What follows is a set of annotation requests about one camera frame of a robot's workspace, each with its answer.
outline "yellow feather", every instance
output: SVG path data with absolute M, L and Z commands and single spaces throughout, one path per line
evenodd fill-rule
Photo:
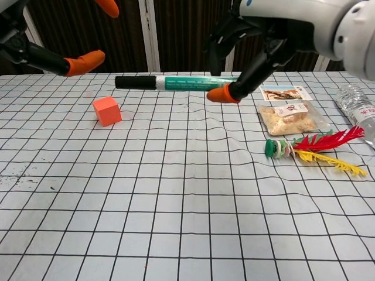
M 341 171 L 351 172 L 354 176 L 357 176 L 358 174 L 361 174 L 363 176 L 367 175 L 366 171 L 362 170 L 357 166 L 348 164 L 344 161 L 337 160 L 335 158 L 331 158 L 322 154 L 298 149 L 295 150 L 295 153 L 297 153 L 298 156 L 306 162 L 317 162 L 318 160 L 320 160 L 335 165 L 335 167 Z

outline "red feather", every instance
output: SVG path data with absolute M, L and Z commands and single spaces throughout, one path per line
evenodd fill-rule
M 311 142 L 309 141 L 309 136 L 306 136 L 301 142 L 297 142 L 293 148 L 316 152 L 336 148 L 352 139 L 364 137 L 364 130 L 358 126 L 354 126 L 346 135 L 344 135 L 345 133 L 346 131 L 340 131 L 333 135 L 325 135 L 316 142 L 318 135 L 314 135 Z

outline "bottle label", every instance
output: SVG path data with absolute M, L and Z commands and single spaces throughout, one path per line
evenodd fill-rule
M 354 110 L 351 115 L 353 116 L 354 120 L 357 121 L 357 123 L 361 123 L 363 120 L 375 116 L 375 106 L 366 105 Z
M 300 102 L 299 104 L 287 104 L 281 107 L 275 107 L 275 112 L 279 117 L 284 117 L 300 112 L 308 112 L 308 109 L 303 103 Z

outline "feather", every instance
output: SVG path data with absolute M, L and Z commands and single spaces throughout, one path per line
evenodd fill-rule
M 362 170 L 357 166 L 348 164 L 344 161 L 337 160 L 335 158 L 331 158 L 322 154 L 317 154 L 314 152 L 304 150 L 295 150 L 295 153 L 297 153 L 298 156 L 306 162 L 317 162 L 318 160 L 320 160 L 335 165 L 335 167 L 341 171 L 351 172 L 354 176 L 357 176 L 359 174 L 365 176 L 367 174 L 366 171 Z
M 354 126 L 346 135 L 345 133 L 346 131 L 340 131 L 333 135 L 323 135 L 321 138 L 315 135 L 311 140 L 306 136 L 301 141 L 296 140 L 293 148 L 310 151 L 328 150 L 343 145 L 352 139 L 364 137 L 364 130 L 358 126 Z
M 316 136 L 316 138 L 315 138 L 315 142 L 317 142 L 318 140 L 320 140 L 320 139 L 321 139 L 322 137 L 324 137 L 325 135 L 333 135 L 333 131 L 332 131 L 332 129 L 331 129 L 329 132 L 326 132 L 326 133 L 318 133 L 318 134 L 314 135 L 314 136 Z M 310 143 L 314 143 L 314 142 L 312 141 L 312 138 L 313 138 L 314 136 L 311 136 L 311 137 L 309 138 Z M 304 138 L 305 138 L 305 137 L 302 137 L 302 138 L 299 138 L 299 139 L 294 139 L 294 141 L 293 141 L 293 145 L 295 145 L 296 143 L 300 143 L 300 142 L 302 142 Z

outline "green disc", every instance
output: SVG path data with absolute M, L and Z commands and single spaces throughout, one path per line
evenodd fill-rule
M 265 142 L 265 155 L 267 157 L 272 157 L 274 153 L 275 153 L 274 143 L 272 139 L 267 139 L 267 141 Z
M 285 154 L 285 148 L 287 148 L 288 144 L 285 140 L 280 140 L 280 144 L 281 144 L 280 158 L 282 158 Z

